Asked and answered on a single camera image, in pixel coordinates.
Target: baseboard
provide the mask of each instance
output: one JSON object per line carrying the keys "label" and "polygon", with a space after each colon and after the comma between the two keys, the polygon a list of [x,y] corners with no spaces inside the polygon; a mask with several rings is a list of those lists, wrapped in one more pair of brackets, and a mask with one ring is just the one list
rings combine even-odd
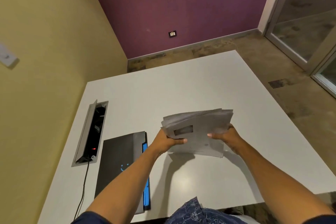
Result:
{"label": "baseboard", "polygon": [[243,37],[247,34],[250,34],[252,32],[259,32],[259,30],[257,28],[255,29],[250,29],[250,30],[247,30],[247,31],[243,31],[243,32],[239,32],[239,33],[235,33],[235,34],[231,34],[231,35],[225,35],[225,36],[220,36],[220,37],[216,37],[216,38],[212,38],[212,39],[209,39],[209,40],[205,40],[205,41],[201,41],[201,42],[197,42],[197,43],[194,43],[194,44],[187,44],[187,45],[183,45],[183,46],[180,46],[180,47],[175,47],[175,48],[171,48],[171,49],[168,49],[168,50],[164,50],[164,51],[159,51],[159,52],[154,52],[154,53],[150,53],[150,54],[146,54],[146,55],[142,55],[142,56],[139,56],[139,57],[135,57],[135,58],[131,58],[131,59],[128,59],[128,62],[129,61],[135,61],[137,59],[143,59],[145,57],[151,57],[151,56],[155,56],[155,55],[158,55],[162,52],[168,52],[168,51],[171,51],[171,50],[178,50],[180,48],[185,48],[185,47],[191,47],[195,44],[204,44],[206,42],[210,42],[210,41],[213,41],[213,40],[216,40],[216,39],[230,39],[230,38],[233,38],[233,37]]}

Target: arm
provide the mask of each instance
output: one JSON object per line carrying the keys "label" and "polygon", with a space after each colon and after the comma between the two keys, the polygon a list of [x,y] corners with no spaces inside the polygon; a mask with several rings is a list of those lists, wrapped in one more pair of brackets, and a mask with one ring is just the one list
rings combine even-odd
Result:
{"label": "arm", "polygon": [[230,125],[224,134],[208,134],[224,141],[241,156],[251,171],[265,203],[284,224],[302,224],[319,215],[334,212],[297,180],[281,171],[244,141]]}
{"label": "arm", "polygon": [[160,130],[147,150],[111,181],[86,211],[98,213],[113,224],[130,223],[156,159],[173,145],[186,142],[186,139],[167,138]]}

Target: purple wall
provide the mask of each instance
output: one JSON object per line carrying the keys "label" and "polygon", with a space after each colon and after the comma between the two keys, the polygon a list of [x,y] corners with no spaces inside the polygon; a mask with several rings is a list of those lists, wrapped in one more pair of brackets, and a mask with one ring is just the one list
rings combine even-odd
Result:
{"label": "purple wall", "polygon": [[[99,0],[130,58],[257,28],[266,0]],[[169,38],[169,31],[177,37]]]}

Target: paper stack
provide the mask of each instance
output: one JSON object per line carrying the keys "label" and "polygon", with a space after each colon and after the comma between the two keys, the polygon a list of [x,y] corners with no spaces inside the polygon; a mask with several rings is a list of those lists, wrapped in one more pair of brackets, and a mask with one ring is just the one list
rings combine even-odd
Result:
{"label": "paper stack", "polygon": [[169,152],[193,153],[223,157],[231,149],[221,140],[208,138],[208,133],[224,133],[230,124],[233,110],[214,109],[184,112],[163,117],[162,129],[173,139],[187,138],[188,143],[175,145]]}

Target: sleeve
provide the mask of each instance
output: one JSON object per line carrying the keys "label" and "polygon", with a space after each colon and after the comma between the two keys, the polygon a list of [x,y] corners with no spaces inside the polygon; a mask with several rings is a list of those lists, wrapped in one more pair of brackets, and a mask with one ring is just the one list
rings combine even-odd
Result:
{"label": "sleeve", "polygon": [[310,220],[305,221],[303,224],[335,224],[336,215],[321,215]]}
{"label": "sleeve", "polygon": [[71,222],[71,224],[111,224],[111,222],[97,213],[84,212]]}

